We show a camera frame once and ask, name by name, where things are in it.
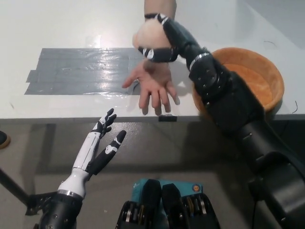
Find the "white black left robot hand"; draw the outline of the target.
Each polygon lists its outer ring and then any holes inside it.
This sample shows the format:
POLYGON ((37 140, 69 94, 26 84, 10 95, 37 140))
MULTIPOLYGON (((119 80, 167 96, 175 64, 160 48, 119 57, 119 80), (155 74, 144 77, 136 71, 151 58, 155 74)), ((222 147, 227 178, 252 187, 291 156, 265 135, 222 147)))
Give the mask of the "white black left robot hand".
POLYGON ((86 195, 86 182, 92 175, 100 173, 117 153, 126 131, 122 130, 99 154, 97 154, 100 140, 111 131, 110 125, 116 114, 110 109, 102 116, 93 129, 87 134, 74 161, 70 176, 58 187, 58 193, 83 200, 86 195))

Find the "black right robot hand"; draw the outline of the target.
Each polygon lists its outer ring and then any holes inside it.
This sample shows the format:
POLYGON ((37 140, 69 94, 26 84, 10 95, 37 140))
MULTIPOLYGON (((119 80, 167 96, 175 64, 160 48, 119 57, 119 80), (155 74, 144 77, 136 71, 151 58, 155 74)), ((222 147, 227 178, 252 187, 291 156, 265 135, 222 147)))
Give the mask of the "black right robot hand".
POLYGON ((207 72, 215 72, 214 58, 206 49, 202 48, 190 32, 174 19, 161 14, 145 14, 145 18, 155 21, 161 28, 161 35, 169 42, 169 47, 152 48, 140 44, 137 48, 144 57, 152 62, 174 62, 178 56, 186 60, 189 71, 193 67, 205 69, 207 72))

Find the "person's bare hand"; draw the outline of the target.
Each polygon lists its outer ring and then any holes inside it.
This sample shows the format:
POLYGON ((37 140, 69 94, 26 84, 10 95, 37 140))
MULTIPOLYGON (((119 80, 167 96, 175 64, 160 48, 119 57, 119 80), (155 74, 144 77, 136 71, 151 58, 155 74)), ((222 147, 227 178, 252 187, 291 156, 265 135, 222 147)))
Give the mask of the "person's bare hand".
POLYGON ((134 81, 139 81, 140 98, 138 106, 144 114, 147 114, 151 106, 156 115, 171 111, 169 97, 176 104, 179 102, 176 88, 172 82, 172 75, 168 63, 153 63, 142 60, 129 74, 122 84, 122 88, 131 86, 134 81))

